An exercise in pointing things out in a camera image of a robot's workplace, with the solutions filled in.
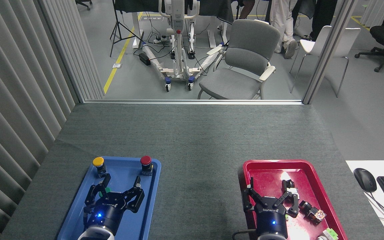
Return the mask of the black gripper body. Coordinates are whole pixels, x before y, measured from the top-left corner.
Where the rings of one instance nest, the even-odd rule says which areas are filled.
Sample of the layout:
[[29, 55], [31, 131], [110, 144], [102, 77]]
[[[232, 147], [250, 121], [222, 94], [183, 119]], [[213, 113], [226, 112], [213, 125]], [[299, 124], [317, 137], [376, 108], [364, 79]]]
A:
[[275, 197], [263, 197], [266, 208], [261, 212], [255, 207], [256, 233], [258, 239], [287, 239], [286, 208], [281, 205], [273, 208]]
[[91, 205], [84, 208], [84, 229], [101, 227], [117, 234], [122, 216], [126, 210], [124, 198], [98, 200], [92, 208]]

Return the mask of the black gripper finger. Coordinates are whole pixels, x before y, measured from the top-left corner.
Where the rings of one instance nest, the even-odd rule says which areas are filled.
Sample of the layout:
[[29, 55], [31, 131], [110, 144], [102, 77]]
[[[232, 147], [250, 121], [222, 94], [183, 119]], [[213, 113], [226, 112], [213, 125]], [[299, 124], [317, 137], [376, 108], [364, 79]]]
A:
[[106, 197], [107, 193], [109, 193], [111, 190], [108, 188], [108, 184], [111, 180], [111, 175], [107, 173], [104, 177], [104, 179], [99, 182], [99, 184], [92, 185], [89, 189], [89, 192], [87, 193], [87, 197], [84, 201], [85, 207], [84, 207], [84, 213], [89, 214], [91, 213], [92, 209], [96, 206], [95, 197], [100, 192], [102, 193], [102, 196]]
[[255, 211], [255, 207], [261, 212], [263, 208], [266, 208], [266, 202], [263, 197], [254, 190], [253, 177], [250, 178], [250, 184], [242, 190], [242, 204], [244, 212]]
[[133, 213], [137, 213], [139, 211], [140, 205], [145, 197], [140, 182], [141, 178], [140, 176], [137, 176], [132, 188], [122, 193], [114, 193], [117, 209], [120, 209], [121, 211], [129, 210]]
[[282, 180], [282, 191], [282, 196], [280, 196], [275, 201], [273, 208], [279, 208], [282, 203], [287, 200], [291, 204], [291, 207], [287, 210], [287, 214], [293, 218], [296, 218], [300, 211], [298, 204], [298, 189], [295, 187], [295, 184], [292, 180]]

